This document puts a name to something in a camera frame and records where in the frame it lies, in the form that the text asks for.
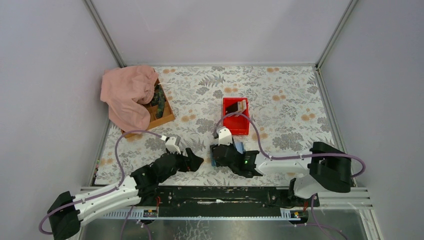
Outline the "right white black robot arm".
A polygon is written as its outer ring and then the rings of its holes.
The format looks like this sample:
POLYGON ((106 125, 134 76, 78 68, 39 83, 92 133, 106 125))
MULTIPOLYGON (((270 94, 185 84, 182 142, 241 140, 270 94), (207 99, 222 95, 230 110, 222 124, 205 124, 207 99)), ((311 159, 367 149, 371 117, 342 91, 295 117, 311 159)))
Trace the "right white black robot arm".
POLYGON ((245 178, 294 173, 290 193, 301 199, 321 192, 348 193, 351 190, 352 160, 324 142, 314 142, 310 149, 294 156, 268 157, 258 150, 240 152, 234 143, 214 144, 210 151, 217 167, 228 167, 245 178))

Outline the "blue card holder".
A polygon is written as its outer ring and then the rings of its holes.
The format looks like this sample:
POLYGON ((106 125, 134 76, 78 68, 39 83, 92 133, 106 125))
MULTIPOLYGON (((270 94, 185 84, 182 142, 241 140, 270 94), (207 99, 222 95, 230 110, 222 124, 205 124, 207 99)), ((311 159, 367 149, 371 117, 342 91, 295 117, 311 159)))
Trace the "blue card holder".
MULTIPOLYGON (((213 145, 211 145, 210 146, 210 164, 211 164, 211 166, 212 167, 223 167, 224 165, 222 165, 222 164, 220 164, 219 162, 217 162, 216 161, 216 159, 215 159, 215 157, 214 157, 214 154, 213 154, 213 152, 214 152, 214 149, 216 148, 218 146, 218 144, 213 144, 213 145)), ((236 141, 236 142, 234 142, 233 143, 233 145, 232 145, 236 150, 237 150, 237 152, 239 152, 240 154, 242 154, 244 151, 245 151, 245 148, 244 148, 244 144, 243 144, 243 142, 239 142, 239 141, 236 141)))

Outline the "red plastic bin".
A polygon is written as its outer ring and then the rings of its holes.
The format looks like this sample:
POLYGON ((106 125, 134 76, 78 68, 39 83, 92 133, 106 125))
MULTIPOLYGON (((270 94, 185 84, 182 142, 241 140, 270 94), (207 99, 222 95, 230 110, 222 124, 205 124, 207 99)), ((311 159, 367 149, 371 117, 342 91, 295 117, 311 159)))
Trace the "red plastic bin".
MULTIPOLYGON (((226 116, 226 107, 228 105, 231 105, 234 102, 239 102, 242 100, 247 101, 247 109, 240 114, 245 115, 246 117, 249 117, 249 102, 246 97, 224 97, 222 99, 222 115, 226 116)), ((228 116, 223 120, 223 125, 227 127, 233 135, 241 135, 246 136, 249 134, 250 130, 250 123, 247 119, 242 117, 241 115, 232 115, 228 116)))

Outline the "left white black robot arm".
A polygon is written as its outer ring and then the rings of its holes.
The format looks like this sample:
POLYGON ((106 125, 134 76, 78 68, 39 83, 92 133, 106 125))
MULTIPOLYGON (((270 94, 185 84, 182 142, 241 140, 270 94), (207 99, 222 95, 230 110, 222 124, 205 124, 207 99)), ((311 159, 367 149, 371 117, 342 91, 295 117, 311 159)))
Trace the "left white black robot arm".
POLYGON ((117 182, 91 192, 71 195, 61 193, 47 210, 50 235, 66 240, 76 235, 82 226, 122 207, 137 205, 155 197, 160 183, 177 172, 195 172, 204 162, 190 148, 187 155, 166 152, 152 163, 144 165, 117 182))

